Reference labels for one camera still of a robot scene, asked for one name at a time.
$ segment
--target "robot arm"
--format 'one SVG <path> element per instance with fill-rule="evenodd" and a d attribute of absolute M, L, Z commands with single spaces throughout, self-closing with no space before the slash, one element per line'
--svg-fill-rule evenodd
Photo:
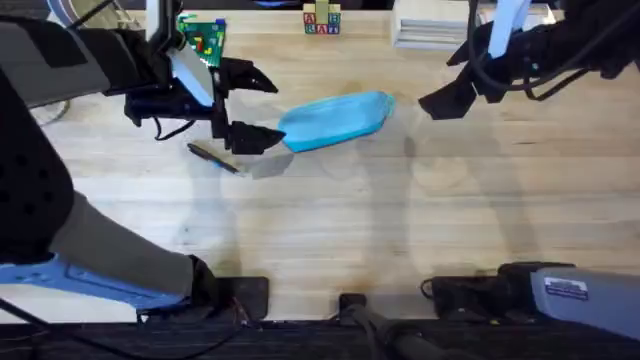
<path fill-rule="evenodd" d="M 179 6 L 153 3 L 160 10 L 148 40 L 129 30 L 0 17 L 8 50 L 0 54 L 0 283 L 103 297 L 159 317 L 203 318 L 224 306 L 233 284 L 221 290 L 200 259 L 154 245 L 76 193 L 28 111 L 90 93 L 125 94 L 125 114 L 137 125 L 148 117 L 207 120 L 234 153 L 261 154 L 279 142 L 280 132 L 229 124 L 224 107 L 235 88 L 277 92 L 269 79 L 250 61 L 223 59 L 215 69 L 194 61 L 175 31 Z"/>
<path fill-rule="evenodd" d="M 447 62 L 449 66 L 466 63 L 464 68 L 453 82 L 420 99 L 434 120 L 463 117 L 476 95 L 498 103 L 509 91 L 525 91 L 529 99 L 543 101 L 590 71 L 614 79 L 640 59 L 640 3 L 634 0 L 566 1 L 565 20 L 514 32 L 506 53 L 495 58 L 490 55 L 494 23 L 475 29 L 478 1 L 469 3 L 467 42 Z M 572 70 L 546 93 L 533 93 L 534 88 Z M 522 84 L 513 84 L 519 79 Z"/>

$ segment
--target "colorful toy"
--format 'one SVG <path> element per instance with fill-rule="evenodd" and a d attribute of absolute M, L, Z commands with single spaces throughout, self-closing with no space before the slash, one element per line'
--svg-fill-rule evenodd
<path fill-rule="evenodd" d="M 203 63 L 207 66 L 220 66 L 227 30 L 226 22 L 224 19 L 216 19 L 214 23 L 186 22 L 187 19 L 195 17 L 195 15 L 180 15 L 178 30 L 185 34 L 187 42 Z"/>
<path fill-rule="evenodd" d="M 315 4 L 304 4 L 302 18 L 306 34 L 340 34 L 340 4 L 329 4 L 329 0 L 315 0 Z"/>

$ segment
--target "blue panel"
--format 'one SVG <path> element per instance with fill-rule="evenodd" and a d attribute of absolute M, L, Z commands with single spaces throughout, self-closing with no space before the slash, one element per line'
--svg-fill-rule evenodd
<path fill-rule="evenodd" d="M 328 98 L 289 111 L 278 129 L 291 151 L 308 151 L 377 131 L 394 106 L 392 96 L 378 91 Z"/>
<path fill-rule="evenodd" d="M 128 303 L 136 309 L 175 305 L 181 295 L 142 289 L 88 272 L 56 255 L 35 265 L 0 265 L 0 284 L 30 284 Z"/>

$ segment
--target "wood grain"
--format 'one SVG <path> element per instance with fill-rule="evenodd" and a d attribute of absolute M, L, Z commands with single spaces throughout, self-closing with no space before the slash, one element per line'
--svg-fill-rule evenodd
<path fill-rule="evenodd" d="M 423 278 L 514 260 L 640 274 L 637 70 L 588 76 L 545 103 L 478 100 L 465 119 L 436 122 L 416 99 L 459 68 L 446 67 L 447 53 L 392 48 L 388 12 L 344 12 L 339 37 L 305 36 L 300 13 L 198 15 L 227 17 L 225 55 L 254 60 L 280 87 L 234 92 L 234 120 L 275 126 L 294 106 L 366 90 L 393 94 L 397 109 L 380 132 L 296 154 L 280 171 L 291 160 L 283 146 L 242 158 L 275 173 L 259 180 L 188 153 L 207 124 L 156 143 L 151 123 L 136 129 L 123 115 L 122 98 L 77 99 L 46 133 L 107 215 L 217 275 L 268 276 L 271 319 L 328 317 L 346 291 L 373 294 L 391 316 L 423 316 Z M 49 320 L 133 319 L 104 300 L 26 287 L 0 295 Z"/>

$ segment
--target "toy block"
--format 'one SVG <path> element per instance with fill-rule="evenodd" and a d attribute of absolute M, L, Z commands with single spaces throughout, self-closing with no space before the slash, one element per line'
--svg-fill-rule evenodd
<path fill-rule="evenodd" d="M 340 13 L 329 13 L 329 25 L 340 25 Z"/>
<path fill-rule="evenodd" d="M 316 0 L 316 24 L 329 23 L 329 0 Z"/>
<path fill-rule="evenodd" d="M 315 24 L 316 23 L 316 14 L 315 13 L 304 13 L 304 23 L 306 25 Z"/>
<path fill-rule="evenodd" d="M 307 34 L 315 34 L 316 33 L 316 24 L 307 24 L 304 26 L 304 32 Z"/>
<path fill-rule="evenodd" d="M 329 33 L 329 25 L 327 25 L 327 24 L 317 24 L 316 25 L 316 33 L 318 33 L 318 34 L 328 34 Z"/>
<path fill-rule="evenodd" d="M 338 35 L 340 34 L 340 25 L 336 24 L 336 25 L 329 25 L 329 34 L 330 35 Z"/>

